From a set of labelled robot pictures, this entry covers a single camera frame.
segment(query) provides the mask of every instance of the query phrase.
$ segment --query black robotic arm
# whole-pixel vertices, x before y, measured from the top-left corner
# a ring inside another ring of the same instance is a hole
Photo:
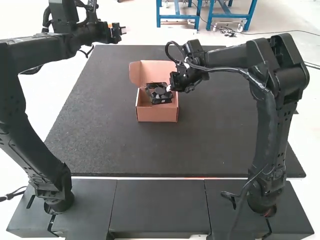
[[[178,47],[185,58],[183,61],[169,54],[171,44]],[[177,68],[170,74],[172,91],[189,93],[214,72],[239,73],[249,81],[258,110],[255,155],[241,194],[222,192],[221,195],[232,202],[246,197],[254,212],[271,217],[276,213],[277,198],[285,186],[291,120],[309,83],[308,70],[291,35],[259,38],[211,51],[204,51],[197,39],[182,47],[171,41],[165,51]]]
[[[79,22],[76,7],[86,9]],[[72,58],[82,45],[117,44],[124,28],[97,18],[96,0],[49,0],[42,33],[0,40],[0,147],[28,174],[35,195],[43,198],[47,213],[59,214],[73,203],[71,172],[36,134],[26,115],[26,100],[18,74],[37,73],[41,66]],[[52,24],[54,33],[49,33]]]

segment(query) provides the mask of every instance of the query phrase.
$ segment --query computer fan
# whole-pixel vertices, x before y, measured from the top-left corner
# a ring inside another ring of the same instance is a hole
[[[147,83],[145,92],[150,97],[152,104],[168,104],[172,102],[174,95],[171,91],[167,91],[167,83],[165,82],[152,82]]]

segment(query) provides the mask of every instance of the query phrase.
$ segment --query black pedestal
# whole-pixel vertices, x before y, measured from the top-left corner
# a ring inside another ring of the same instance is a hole
[[[210,233],[203,180],[118,180],[114,239],[188,239]]]
[[[73,179],[72,185],[75,197],[73,206],[55,217],[45,213],[44,201],[37,197],[27,209],[34,194],[29,185],[7,231],[21,238],[106,240],[117,180]]]
[[[226,240],[236,210],[221,191],[239,194],[246,180],[205,180],[212,235],[210,240]],[[230,240],[301,240],[314,234],[309,220],[289,181],[277,203],[274,217],[255,214],[245,202]]]
[[[239,193],[245,180],[73,179],[74,205],[51,216],[44,201],[24,193],[7,231],[22,238],[112,240],[115,238],[189,238],[226,240],[234,219],[221,191]],[[314,234],[287,181],[277,215],[266,219],[245,203],[231,240],[301,240]]]

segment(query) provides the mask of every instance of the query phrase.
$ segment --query white floor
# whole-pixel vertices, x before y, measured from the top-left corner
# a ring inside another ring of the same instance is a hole
[[[42,26],[45,0],[1,0],[0,39],[31,36],[38,33]],[[155,0],[115,0],[98,1],[98,16],[108,22],[120,22],[128,27],[129,33],[123,36],[121,44],[164,45],[169,40],[180,44],[198,38],[203,45],[235,45],[249,39],[268,37],[271,34],[239,35],[228,38],[219,32],[208,32],[201,22],[197,34],[192,29],[173,26],[156,28]],[[234,0],[233,12],[246,12],[248,0]],[[174,8],[162,9],[174,13]],[[320,34],[320,1],[313,0],[259,0],[248,33],[265,33],[286,30],[304,30]],[[207,20],[208,7],[203,7],[201,16]],[[320,37],[293,32],[292,36],[305,61],[320,65]],[[30,122],[42,140],[45,140],[60,109],[86,64],[82,53],[70,60],[50,63],[36,75],[21,76],[20,81],[27,101],[27,114]],[[290,130],[289,142],[296,153],[307,177],[291,180],[302,206],[313,226],[315,235],[308,238],[320,239],[320,210],[317,204],[319,189],[317,178],[320,160],[320,71],[309,69],[310,83],[298,103],[299,115],[295,115]],[[0,152],[0,195],[6,194],[28,183],[24,171],[5,153]],[[19,197],[0,203],[0,239],[16,240],[7,233],[6,227],[19,203]]]

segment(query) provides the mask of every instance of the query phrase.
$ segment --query cardboard box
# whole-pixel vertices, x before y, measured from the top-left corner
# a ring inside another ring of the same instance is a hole
[[[129,65],[130,81],[138,87],[135,110],[138,122],[177,122],[179,112],[178,93],[173,91],[171,103],[152,105],[145,88],[147,83],[170,84],[170,73],[175,72],[173,61],[141,60]]]

